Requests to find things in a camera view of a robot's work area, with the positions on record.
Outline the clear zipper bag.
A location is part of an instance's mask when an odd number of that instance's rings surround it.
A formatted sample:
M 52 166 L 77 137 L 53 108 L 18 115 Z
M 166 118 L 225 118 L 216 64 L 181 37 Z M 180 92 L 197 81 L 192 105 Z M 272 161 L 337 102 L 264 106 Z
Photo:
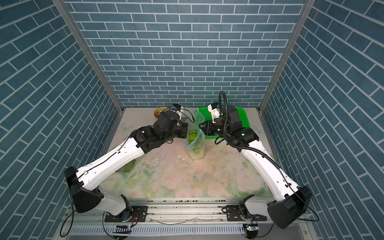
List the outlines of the clear zipper bag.
M 192 121 L 186 120 L 188 124 L 186 144 L 193 160 L 202 159 L 205 153 L 205 134 L 199 128 L 199 124 L 205 121 L 205 117 L 199 110 L 195 111 Z
M 137 160 L 132 160 L 117 170 L 121 174 L 128 174 L 135 166 Z

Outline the chinese cabbage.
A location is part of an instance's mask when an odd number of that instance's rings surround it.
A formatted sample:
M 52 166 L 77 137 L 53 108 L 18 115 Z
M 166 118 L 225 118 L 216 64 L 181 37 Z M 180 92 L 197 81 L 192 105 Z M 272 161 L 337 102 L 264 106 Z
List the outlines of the chinese cabbage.
M 205 153 L 205 136 L 201 130 L 189 131 L 187 136 L 189 155 L 193 160 L 202 159 Z

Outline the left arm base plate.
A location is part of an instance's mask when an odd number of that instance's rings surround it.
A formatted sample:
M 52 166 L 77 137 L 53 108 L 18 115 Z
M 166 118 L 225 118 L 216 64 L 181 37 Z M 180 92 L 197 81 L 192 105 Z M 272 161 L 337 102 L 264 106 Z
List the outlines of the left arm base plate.
M 107 223 L 141 223 L 145 222 L 148 213 L 148 206 L 132 206 L 128 212 L 123 212 L 117 216 L 109 213 L 104 218 Z

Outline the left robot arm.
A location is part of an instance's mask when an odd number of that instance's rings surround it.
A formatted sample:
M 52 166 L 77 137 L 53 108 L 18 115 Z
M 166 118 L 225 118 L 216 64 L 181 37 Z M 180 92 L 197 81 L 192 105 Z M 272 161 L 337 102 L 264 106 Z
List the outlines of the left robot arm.
M 133 209 L 124 195 L 115 195 L 100 187 L 100 183 L 129 162 L 172 141 L 185 139 L 188 124 L 182 122 L 184 108 L 162 111 L 153 125 L 131 134 L 110 152 L 80 168 L 65 170 L 70 194 L 78 213 L 96 209 L 127 221 Z

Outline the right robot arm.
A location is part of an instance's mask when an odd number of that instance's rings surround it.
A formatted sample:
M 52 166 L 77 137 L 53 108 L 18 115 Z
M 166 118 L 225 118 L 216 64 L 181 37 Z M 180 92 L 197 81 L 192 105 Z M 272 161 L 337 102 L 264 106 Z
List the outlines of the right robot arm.
M 227 144 L 245 156 L 270 187 L 274 200 L 267 203 L 267 215 L 281 229 L 299 219 L 309 208 L 312 192 L 300 187 L 272 159 L 259 136 L 243 127 L 238 109 L 213 103 L 207 107 L 211 114 L 199 128 L 206 136 L 223 138 Z

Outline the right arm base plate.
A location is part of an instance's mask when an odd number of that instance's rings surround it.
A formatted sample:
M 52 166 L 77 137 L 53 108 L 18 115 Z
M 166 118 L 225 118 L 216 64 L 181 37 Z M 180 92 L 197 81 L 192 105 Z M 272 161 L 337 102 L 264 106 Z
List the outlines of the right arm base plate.
M 244 205 L 227 205 L 221 210 L 226 215 L 228 222 L 267 221 L 266 216 L 250 214 Z

